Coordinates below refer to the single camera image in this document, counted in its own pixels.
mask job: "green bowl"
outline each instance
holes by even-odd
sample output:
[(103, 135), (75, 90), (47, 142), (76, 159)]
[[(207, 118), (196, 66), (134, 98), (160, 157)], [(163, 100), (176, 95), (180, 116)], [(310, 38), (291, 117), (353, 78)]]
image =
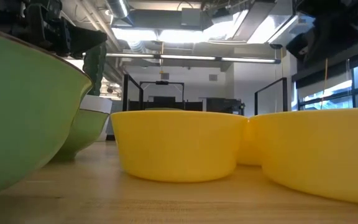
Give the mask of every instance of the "green bowl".
[(72, 161), (78, 152), (94, 143), (108, 116), (108, 113), (80, 109), (64, 145), (53, 157), (52, 162)]
[(66, 61), (0, 33), (0, 191), (56, 154), (91, 86)]

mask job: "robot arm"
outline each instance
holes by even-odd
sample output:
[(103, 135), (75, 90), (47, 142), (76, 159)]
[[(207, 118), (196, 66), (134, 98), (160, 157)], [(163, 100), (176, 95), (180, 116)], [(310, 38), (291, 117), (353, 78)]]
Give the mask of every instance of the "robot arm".
[(61, 10), (61, 0), (0, 0), (0, 31), (61, 57), (81, 58), (107, 40), (105, 33), (72, 25)]
[(315, 18), (312, 29), (287, 45), (288, 51), (304, 66), (358, 43), (358, 0), (300, 0), (296, 11)]

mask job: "yellow cable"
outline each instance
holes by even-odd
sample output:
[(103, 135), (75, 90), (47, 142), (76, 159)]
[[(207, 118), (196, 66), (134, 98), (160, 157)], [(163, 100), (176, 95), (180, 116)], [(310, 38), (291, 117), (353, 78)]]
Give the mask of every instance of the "yellow cable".
[(325, 93), (325, 91), (326, 91), (326, 84), (327, 84), (327, 74), (328, 74), (328, 58), (326, 58), (326, 74), (325, 74), (325, 78), (324, 78), (323, 97), (321, 97), (321, 106), (320, 106), (320, 109), (323, 109), (324, 93)]
[(281, 77), (284, 77), (284, 66), (283, 66), (283, 48), (281, 48)]
[[(161, 54), (164, 54), (164, 42), (162, 41), (162, 45), (161, 45)], [(164, 73), (162, 70), (162, 64), (163, 64), (163, 59), (160, 59), (160, 74)]]

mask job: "yellow bowl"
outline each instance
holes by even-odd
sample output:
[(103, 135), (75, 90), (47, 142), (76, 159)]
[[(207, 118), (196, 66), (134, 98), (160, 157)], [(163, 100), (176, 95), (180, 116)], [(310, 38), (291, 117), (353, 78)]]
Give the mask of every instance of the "yellow bowl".
[(260, 166), (260, 150), (255, 142), (255, 129), (253, 117), (248, 119), (241, 141), (237, 163), (242, 165)]
[(195, 111), (129, 111), (111, 118), (123, 169), (166, 182), (201, 182), (231, 174), (247, 120)]
[(265, 175), (289, 188), (358, 203), (358, 109), (256, 116)]

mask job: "ductwork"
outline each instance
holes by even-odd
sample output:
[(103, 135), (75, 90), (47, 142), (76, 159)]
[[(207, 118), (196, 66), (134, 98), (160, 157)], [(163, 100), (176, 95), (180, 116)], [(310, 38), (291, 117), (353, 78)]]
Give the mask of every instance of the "ductwork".
[(127, 0), (106, 0), (106, 5), (114, 18), (123, 19), (129, 15), (131, 7)]
[(126, 18), (115, 19), (112, 27), (136, 27), (138, 29), (204, 30), (213, 25), (207, 12), (200, 9), (132, 10)]
[[(133, 53), (137, 53), (137, 54), (156, 54), (157, 53), (157, 51), (155, 51), (155, 50), (146, 49), (143, 41), (128, 41), (127, 43)], [(159, 63), (160, 62), (159, 59), (144, 59), (144, 60), (151, 62), (151, 63)]]

